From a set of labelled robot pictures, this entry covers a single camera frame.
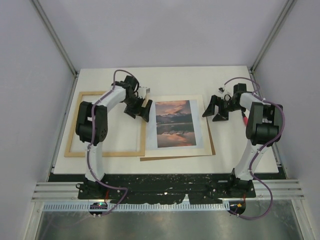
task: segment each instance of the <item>white wall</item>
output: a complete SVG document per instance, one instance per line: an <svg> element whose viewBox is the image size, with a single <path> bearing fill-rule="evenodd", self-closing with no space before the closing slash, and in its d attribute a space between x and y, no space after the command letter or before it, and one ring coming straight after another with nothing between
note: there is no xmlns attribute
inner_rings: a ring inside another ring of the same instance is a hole
<svg viewBox="0 0 320 240"><path fill-rule="evenodd" d="M28 0L0 1L0 235L24 231L72 75Z"/></svg>
<svg viewBox="0 0 320 240"><path fill-rule="evenodd" d="M286 0L40 0L81 68L251 66Z"/></svg>
<svg viewBox="0 0 320 240"><path fill-rule="evenodd" d="M279 141L289 175L298 178L320 227L320 1L297 1L257 69L263 95L283 105Z"/></svg>

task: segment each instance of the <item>sunset sky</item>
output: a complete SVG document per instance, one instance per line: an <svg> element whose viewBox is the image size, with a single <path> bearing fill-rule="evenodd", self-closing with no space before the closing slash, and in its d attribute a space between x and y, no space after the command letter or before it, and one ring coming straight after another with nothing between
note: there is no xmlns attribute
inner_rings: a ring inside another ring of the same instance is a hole
<svg viewBox="0 0 320 240"><path fill-rule="evenodd" d="M155 103L156 115L191 114L190 101L161 101Z"/></svg>

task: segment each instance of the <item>white table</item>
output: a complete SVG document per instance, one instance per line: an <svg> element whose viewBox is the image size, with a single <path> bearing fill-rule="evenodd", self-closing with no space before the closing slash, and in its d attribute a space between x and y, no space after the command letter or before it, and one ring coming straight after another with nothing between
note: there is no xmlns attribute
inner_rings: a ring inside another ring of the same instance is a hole
<svg viewBox="0 0 320 240"><path fill-rule="evenodd" d="M234 77L247 77L246 66L206 66L206 67L135 67L123 68L139 80L142 86L149 87L154 96L161 95L202 95L208 106L211 96L218 88ZM65 146L76 107L79 92L106 91L113 81L116 68L82 69L75 88L70 112L63 133L61 146L54 167L55 174L84 174L85 158L64 157ZM124 80L126 74L119 73L117 81ZM247 83L249 91L253 86L246 80L235 80L226 89L233 92L237 83ZM203 174L230 173L238 164L245 150L247 139L240 111L231 112L229 121L212 122L209 127L216 155L186 157L166 160L140 161L138 157L109 157L103 159L107 174ZM262 157L256 173L277 173L278 168L273 151L269 149Z"/></svg>

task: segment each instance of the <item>purple cable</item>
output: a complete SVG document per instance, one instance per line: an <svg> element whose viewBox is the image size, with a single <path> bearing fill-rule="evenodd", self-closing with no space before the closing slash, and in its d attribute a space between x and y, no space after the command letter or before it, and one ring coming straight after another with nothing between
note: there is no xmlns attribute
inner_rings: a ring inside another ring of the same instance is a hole
<svg viewBox="0 0 320 240"><path fill-rule="evenodd" d="M92 175L92 177L102 186L106 187L106 188L109 188L109 189L114 189L114 190L125 190L123 196L120 198L120 200L109 210L109 211L106 211L104 212L102 215L108 215L109 213L111 213L123 200L124 198L126 197L127 193L128 193L128 188L126 187L115 187L115 186L110 186L110 185L107 185L105 183L103 183L102 181L100 181L96 174L94 173L94 171L92 170L91 168L91 165L90 165L90 158L89 158L89 154L90 154L90 149L91 149L91 146L94 144L94 140L95 140L95 134L96 134L96 123L95 123L95 107L97 106L97 104L99 104L103 99L105 99L107 96L109 96L115 89L116 87L116 73L117 72L124 72L124 73L127 73L129 75L131 75L132 77L134 77L135 79L137 79L133 74L131 74L130 72L126 71L126 70L122 70L122 69L117 69L114 71L113 73L113 85L112 85L112 89L107 92L105 95L103 95L102 97L100 97L92 106L91 108L91 117L92 117L92 135L91 135L91 142L90 144L88 145L87 147L87 154L86 154L86 163L87 163L87 166L88 166L88 169Z"/></svg>
<svg viewBox="0 0 320 240"><path fill-rule="evenodd" d="M285 114L284 114L284 111L281 109L281 107L277 104L275 104L274 102L271 102L271 101L266 101L264 98L261 98L261 97L258 97L257 94L255 94L257 91L260 90L260 85L258 83L256 83L255 81L249 79L249 78L246 78L246 77L234 77L228 81L225 82L224 85L226 85L227 83L231 82L232 80L235 80L235 79L245 79L245 80L248 80L252 83L254 83L256 86L257 86L257 89L255 91L252 92L252 95L257 98L258 100L260 101L263 101L264 103L267 103L267 104L270 104L270 105L273 105L275 106L279 111L280 111L280 114L281 114L281 117L282 117L282 126L281 126L281 129L279 131L279 133L275 136L275 138L271 139L270 141L268 141L266 144L264 144L262 147L259 148L258 152L253 156L250 164L249 164L249 171L250 171L250 174L251 176L253 177L253 179L257 180L259 183L261 183L263 186L266 187L266 189L269 191L270 193L270 205L268 207L268 209L260 216L243 216L243 215L238 215L236 212L230 210L229 212L232 213L233 215L238 215L239 218L241 219L246 219L246 220L257 220L257 219L260 219L260 218L263 218L264 216L266 216L270 210L271 210L271 207L274 203L274 197L272 195L272 191L271 189L261 180L259 179L258 177L256 177L253 172L252 172L252 165L254 164L254 161L256 160L256 158L258 157L259 155L259 152L264 149L266 146L268 146L269 144L272 144L274 143L278 138L280 138L281 134L283 133L284 129L285 129L285 125L286 125L286 118L285 118Z"/></svg>

